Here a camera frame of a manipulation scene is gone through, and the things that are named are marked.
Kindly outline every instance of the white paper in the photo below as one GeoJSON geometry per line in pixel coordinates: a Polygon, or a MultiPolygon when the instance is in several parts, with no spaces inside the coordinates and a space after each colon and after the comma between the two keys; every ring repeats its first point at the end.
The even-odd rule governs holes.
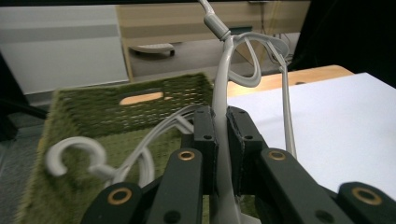
{"type": "MultiPolygon", "coordinates": [[[[269,147],[285,148],[281,89],[231,97],[269,147]]],[[[299,163],[338,192],[360,181],[396,199],[396,90],[368,74],[290,87],[299,163]]]]}

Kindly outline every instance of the white hook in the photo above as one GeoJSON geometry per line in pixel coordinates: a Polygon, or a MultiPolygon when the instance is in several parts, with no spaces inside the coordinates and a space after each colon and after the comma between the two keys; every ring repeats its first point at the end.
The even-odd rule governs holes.
{"type": "Polygon", "coordinates": [[[88,137],[70,137],[52,146],[46,155],[47,169],[52,175],[60,176],[67,173],[62,162],[62,154],[68,147],[77,147],[90,154],[91,164],[88,172],[108,180],[114,177],[116,169],[106,165],[106,151],[99,142],[88,137]]]}

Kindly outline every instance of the brass insert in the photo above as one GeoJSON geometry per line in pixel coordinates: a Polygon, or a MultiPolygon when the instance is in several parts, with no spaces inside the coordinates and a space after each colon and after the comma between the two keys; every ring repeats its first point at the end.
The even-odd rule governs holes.
{"type": "Polygon", "coordinates": [[[370,205],[380,205],[382,203],[381,197],[370,189],[357,187],[352,190],[352,194],[360,201],[370,205]]]}
{"type": "Polygon", "coordinates": [[[178,158],[183,160],[183,161],[190,161],[194,159],[195,154],[191,151],[182,151],[178,153],[178,158]]]}
{"type": "Polygon", "coordinates": [[[286,159],[286,155],[279,151],[270,151],[268,156],[275,161],[283,161],[286,159]]]}
{"type": "Polygon", "coordinates": [[[120,189],[114,189],[113,191],[111,191],[111,193],[107,197],[107,201],[108,201],[108,203],[113,204],[113,205],[120,205],[120,204],[128,202],[128,200],[131,199],[131,197],[132,197],[132,192],[130,189],[120,188],[120,189]],[[117,193],[123,193],[124,195],[122,198],[116,198],[115,196],[117,193]]]}

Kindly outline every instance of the woven basket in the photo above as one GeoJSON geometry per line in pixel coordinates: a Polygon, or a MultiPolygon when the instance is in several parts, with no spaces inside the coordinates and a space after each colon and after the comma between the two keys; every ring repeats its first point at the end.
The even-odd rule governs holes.
{"type": "MultiPolygon", "coordinates": [[[[79,223],[86,209],[103,189],[103,182],[87,173],[89,158],[80,150],[67,150],[67,174],[53,177],[45,170],[46,151],[71,136],[87,136],[106,149],[107,162],[118,167],[139,141],[161,120],[186,105],[210,105],[212,85],[204,74],[116,87],[75,88],[56,91],[45,122],[26,191],[15,223],[79,223]],[[128,95],[161,91],[163,97],[120,105],[128,95]]],[[[163,173],[170,153],[180,148],[180,133],[171,130],[149,146],[156,176],[163,173]]],[[[136,181],[137,166],[127,181],[136,181]]]]}

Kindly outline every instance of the table surface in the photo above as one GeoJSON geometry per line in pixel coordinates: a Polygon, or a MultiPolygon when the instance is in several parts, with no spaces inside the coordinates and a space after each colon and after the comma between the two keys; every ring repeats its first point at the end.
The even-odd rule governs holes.
{"type": "MultiPolygon", "coordinates": [[[[329,67],[300,71],[296,77],[290,73],[291,84],[312,81],[290,87],[298,161],[320,185],[335,192],[342,183],[359,181],[396,199],[396,90],[367,73],[350,76],[343,68],[333,68],[340,73],[329,67]],[[317,81],[323,69],[328,76],[321,73],[324,77],[317,81]]],[[[276,77],[266,88],[280,86],[276,77]]],[[[249,113],[268,146],[285,148],[282,90],[253,91],[235,91],[241,95],[229,97],[228,105],[249,113]]]]}
{"type": "MultiPolygon", "coordinates": [[[[329,65],[317,68],[310,68],[300,71],[289,72],[289,85],[294,86],[297,83],[316,82],[336,77],[345,77],[353,75],[344,67],[339,65],[329,65]]],[[[258,91],[269,91],[282,86],[281,74],[262,77],[259,86],[255,88],[247,88],[239,86],[233,82],[229,82],[227,96],[238,96],[258,91]]]]}

